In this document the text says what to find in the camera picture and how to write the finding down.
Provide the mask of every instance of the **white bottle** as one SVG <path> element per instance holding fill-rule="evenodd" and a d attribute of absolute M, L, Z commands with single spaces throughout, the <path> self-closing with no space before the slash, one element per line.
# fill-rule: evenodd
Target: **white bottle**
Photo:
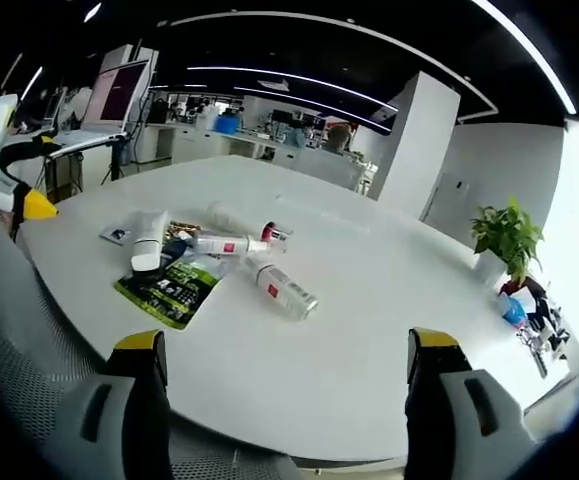
<path fill-rule="evenodd" d="M 150 272 L 160 268 L 160 252 L 169 213 L 144 212 L 136 221 L 131 268 L 134 272 Z"/>
<path fill-rule="evenodd" d="M 318 306 L 318 299 L 304 291 L 269 258 L 251 255 L 245 268 L 264 294 L 280 305 L 291 317 L 303 320 Z"/>
<path fill-rule="evenodd" d="M 193 236 L 196 253 L 214 255 L 244 255 L 250 252 L 268 252 L 270 244 L 255 240 L 250 235 L 232 236 L 198 231 Z"/>
<path fill-rule="evenodd" d="M 252 235 L 265 242 L 285 242 L 293 234 L 293 230 L 280 226 L 276 222 L 244 221 L 220 202 L 214 202 L 207 207 L 207 216 L 212 225 L 221 230 Z"/>

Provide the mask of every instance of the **black ceiling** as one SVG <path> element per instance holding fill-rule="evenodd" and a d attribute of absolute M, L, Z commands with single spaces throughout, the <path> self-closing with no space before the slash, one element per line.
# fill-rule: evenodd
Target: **black ceiling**
<path fill-rule="evenodd" d="M 157 84 L 206 84 L 212 92 L 232 93 L 234 85 L 262 90 L 264 87 L 258 80 L 279 78 L 187 70 L 189 66 L 248 67 L 312 77 L 388 102 L 422 70 L 461 94 L 460 116 L 488 110 L 478 96 L 429 62 L 385 40 L 337 25 L 261 16 L 171 25 L 176 20 L 233 9 L 266 11 L 271 8 L 268 2 L 107 0 L 100 13 L 87 24 L 83 24 L 82 19 L 97 0 L 36 3 L 51 4 L 51 14 L 57 19 L 62 34 L 55 42 L 48 42 L 47 35 L 42 34 L 28 34 L 21 39 L 20 48 L 29 55 L 24 57 L 16 77 L 12 78 L 14 83 L 17 79 L 21 82 L 28 79 L 39 64 L 47 67 L 45 81 L 67 74 L 72 82 L 91 82 L 105 52 L 142 38 L 144 46 L 161 52 Z M 562 124 L 564 109 L 541 70 L 505 30 L 470 0 L 363 2 L 362 9 L 360 2 L 353 2 L 350 7 L 339 4 L 329 7 L 322 3 L 274 6 L 276 10 L 345 22 L 353 19 L 355 25 L 405 42 L 459 75 L 470 77 L 472 85 L 499 109 L 499 114 L 474 122 Z M 579 107 L 579 79 L 570 68 L 579 62 L 575 44 L 570 40 L 571 35 L 579 32 L 566 21 L 576 6 L 563 9 L 553 5 L 556 2 L 541 1 L 531 2 L 530 6 L 527 6 L 529 2 L 521 1 L 495 3 L 539 46 Z M 46 31 L 47 16 L 31 20 L 34 21 Z M 290 95 L 364 118 L 379 108 L 372 102 L 328 87 L 293 79 L 288 82 Z"/>

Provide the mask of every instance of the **green package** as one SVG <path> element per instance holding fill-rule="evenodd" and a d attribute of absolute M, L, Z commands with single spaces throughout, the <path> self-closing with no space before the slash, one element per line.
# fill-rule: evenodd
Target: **green package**
<path fill-rule="evenodd" d="M 114 288 L 165 325 L 182 330 L 224 277 L 230 263 L 219 257 L 185 254 L 158 281 L 145 283 L 128 275 Z"/>

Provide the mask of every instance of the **potted plant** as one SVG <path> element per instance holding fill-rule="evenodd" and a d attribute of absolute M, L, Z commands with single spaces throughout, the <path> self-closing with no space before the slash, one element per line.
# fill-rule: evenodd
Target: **potted plant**
<path fill-rule="evenodd" d="M 478 207 L 480 217 L 472 219 L 471 235 L 476 239 L 475 253 L 480 254 L 476 275 L 486 284 L 495 284 L 506 272 L 519 285 L 525 280 L 536 245 L 542 240 L 540 227 L 532 225 L 527 212 L 511 197 L 501 210 Z"/>

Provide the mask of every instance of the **ceiling light strip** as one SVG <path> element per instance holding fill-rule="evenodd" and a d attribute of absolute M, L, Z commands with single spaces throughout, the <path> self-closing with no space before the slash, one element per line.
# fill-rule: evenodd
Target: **ceiling light strip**
<path fill-rule="evenodd" d="M 95 17 L 96 14 L 98 13 L 98 10 L 100 10 L 100 7 L 102 7 L 102 2 L 100 2 L 98 5 L 89 10 L 89 12 L 87 12 L 87 15 L 85 15 L 85 20 L 82 23 L 87 23 L 89 20 Z"/>
<path fill-rule="evenodd" d="M 560 101 L 564 105 L 567 113 L 569 115 L 576 114 L 576 107 L 569 97 L 567 90 L 565 90 L 564 85 L 554 72 L 547 59 L 540 53 L 540 50 L 536 48 L 536 46 L 529 40 L 529 38 L 520 30 L 515 23 L 513 23 L 508 17 L 505 16 L 500 10 L 494 7 L 491 3 L 487 0 L 471 0 L 473 3 L 478 5 L 482 8 L 485 12 L 487 12 L 495 21 L 497 21 L 500 25 L 502 25 L 513 38 L 524 48 L 531 58 L 538 64 L 542 73 L 545 74 L 547 80 L 551 83 L 551 86 L 556 91 L 556 94 L 560 97 Z"/>
<path fill-rule="evenodd" d="M 25 97 L 29 93 L 29 90 L 31 90 L 31 87 L 33 87 L 33 84 L 36 83 L 36 80 L 38 80 L 38 77 L 40 76 L 41 73 L 42 73 L 42 67 L 38 68 L 38 70 L 36 70 L 36 73 L 34 74 L 34 76 L 31 77 L 31 81 L 29 82 L 29 84 L 27 85 L 27 88 L 25 88 L 25 91 L 22 93 L 22 96 L 20 97 L 21 102 L 25 99 Z"/>
<path fill-rule="evenodd" d="M 371 125 L 374 125 L 375 127 L 381 128 L 386 132 L 391 132 L 390 129 L 388 129 L 387 127 L 383 127 L 382 125 L 380 125 L 379 123 L 376 122 L 372 122 L 371 120 L 367 120 L 366 118 L 362 118 L 358 115 L 354 115 L 353 113 L 349 113 L 349 112 L 345 112 L 344 110 L 340 110 L 339 108 L 335 108 L 335 107 L 330 107 L 329 105 L 324 105 L 322 103 L 318 103 L 318 102 L 314 102 L 313 100 L 306 100 L 304 98 L 299 98 L 299 97 L 293 97 L 291 95 L 285 95 L 284 93 L 277 93 L 277 92 L 269 92 L 267 90 L 257 90 L 255 88 L 245 88 L 245 87 L 233 87 L 235 90 L 244 90 L 247 92 L 257 92 L 257 93 L 264 93 L 266 95 L 276 95 L 278 97 L 284 97 L 284 98 L 289 98 L 291 100 L 297 100 L 299 102 L 305 102 L 305 103 L 311 103 L 312 105 L 317 105 L 318 107 L 322 107 L 322 108 L 326 108 L 328 110 L 333 110 L 335 112 L 340 112 L 343 113 L 345 115 L 348 115 L 350 117 L 353 118 L 357 118 L 358 120 L 362 120 L 363 122 L 366 123 L 370 123 Z"/>
<path fill-rule="evenodd" d="M 485 116 L 489 116 L 489 115 L 496 115 L 499 113 L 498 107 L 496 107 L 496 105 L 491 100 L 489 100 L 480 90 L 478 90 L 472 83 L 465 80 L 459 74 L 457 74 L 456 72 L 451 70 L 449 67 L 445 66 L 444 64 L 440 63 L 435 58 L 433 58 L 433 57 L 427 55 L 426 53 L 418 50 L 417 48 L 414 48 L 411 45 L 406 44 L 404 42 L 401 42 L 400 40 L 397 40 L 393 37 L 390 37 L 388 35 L 384 35 L 380 32 L 376 32 L 375 30 L 371 30 L 369 28 L 365 28 L 365 27 L 361 27 L 359 25 L 345 22 L 343 20 L 321 17 L 318 15 L 308 15 L 305 13 L 250 11 L 250 12 L 223 12 L 223 13 L 214 13 L 214 14 L 210 14 L 210 15 L 199 15 L 197 17 L 183 18 L 181 20 L 177 20 L 175 22 L 172 22 L 171 26 L 174 27 L 176 25 L 181 25 L 183 23 L 191 23 L 191 22 L 197 22 L 197 21 L 201 21 L 201 20 L 210 20 L 210 19 L 214 19 L 214 18 L 246 17 L 246 16 L 250 16 L 250 17 L 256 17 L 256 16 L 257 17 L 289 17 L 289 18 L 296 18 L 296 19 L 302 19 L 302 20 L 312 20 L 312 21 L 321 22 L 321 23 L 328 23 L 330 25 L 337 25 L 337 26 L 343 27 L 343 28 L 349 28 L 351 30 L 355 30 L 355 31 L 360 32 L 360 33 L 371 35 L 372 37 L 379 38 L 379 39 L 384 40 L 386 42 L 389 42 L 393 45 L 396 45 L 404 50 L 407 50 L 408 52 L 422 58 L 423 60 L 426 60 L 427 62 L 431 63 L 433 66 L 439 68 L 440 70 L 445 72 L 447 75 L 450 75 L 456 81 L 458 81 L 459 83 L 464 85 L 467 89 L 471 90 L 474 94 L 476 94 L 478 96 L 478 98 L 480 98 L 483 102 L 485 102 L 487 104 L 487 106 L 489 107 L 488 110 L 484 110 L 484 111 L 479 112 L 479 113 L 474 113 L 474 114 L 468 115 L 467 117 L 479 118 L 479 117 L 485 117 Z M 466 117 L 459 117 L 458 120 L 463 121 L 465 118 Z"/>
<path fill-rule="evenodd" d="M 370 96 L 365 95 L 363 93 L 356 92 L 354 90 L 350 90 L 348 88 L 341 87 L 339 85 L 334 85 L 333 83 L 328 83 L 328 82 L 323 82 L 321 80 L 316 80 L 315 78 L 309 78 L 309 77 L 303 77 L 300 75 L 294 75 L 293 73 L 282 73 L 282 72 L 274 72 L 272 70 L 259 70 L 257 68 L 243 68 L 243 67 L 188 67 L 187 70 L 232 70 L 232 71 L 236 71 L 236 72 L 252 72 L 252 73 L 261 73 L 264 75 L 278 75 L 281 77 L 295 78 L 297 80 L 304 80 L 306 82 L 317 83 L 319 85 L 324 85 L 326 87 L 335 88 L 337 90 L 341 90 L 343 92 L 350 93 L 350 94 L 355 95 L 357 97 L 364 98 L 365 100 L 369 100 L 371 102 L 377 103 L 378 105 L 382 105 L 383 107 L 389 108 L 389 109 L 393 110 L 394 112 L 398 111 L 397 108 L 395 108 L 387 103 L 381 102 L 380 100 L 376 100 L 375 98 L 371 98 Z"/>

